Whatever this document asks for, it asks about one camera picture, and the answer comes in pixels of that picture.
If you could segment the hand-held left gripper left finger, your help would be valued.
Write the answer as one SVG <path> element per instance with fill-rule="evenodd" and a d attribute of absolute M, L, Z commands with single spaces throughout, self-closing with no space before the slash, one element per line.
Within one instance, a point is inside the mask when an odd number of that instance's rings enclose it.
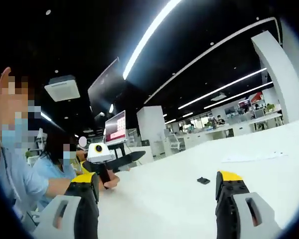
<path fill-rule="evenodd" d="M 64 195 L 56 196 L 40 213 L 35 239 L 96 239 L 98 237 L 98 176 L 75 177 Z"/>

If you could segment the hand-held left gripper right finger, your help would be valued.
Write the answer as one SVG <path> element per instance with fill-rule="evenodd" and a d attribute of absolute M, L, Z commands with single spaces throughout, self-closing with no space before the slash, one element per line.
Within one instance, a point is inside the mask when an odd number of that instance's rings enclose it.
<path fill-rule="evenodd" d="M 217 172 L 215 199 L 218 239 L 275 239 L 282 231 L 272 207 L 235 173 Z"/>

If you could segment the person's right hand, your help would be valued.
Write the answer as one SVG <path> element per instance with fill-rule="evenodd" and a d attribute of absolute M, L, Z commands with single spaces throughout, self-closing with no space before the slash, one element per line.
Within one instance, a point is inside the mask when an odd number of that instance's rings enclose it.
<path fill-rule="evenodd" d="M 119 177 L 115 174 L 111 174 L 111 175 L 109 175 L 109 178 L 110 178 L 110 181 L 105 182 L 103 184 L 103 186 L 106 189 L 115 188 L 120 181 Z"/>

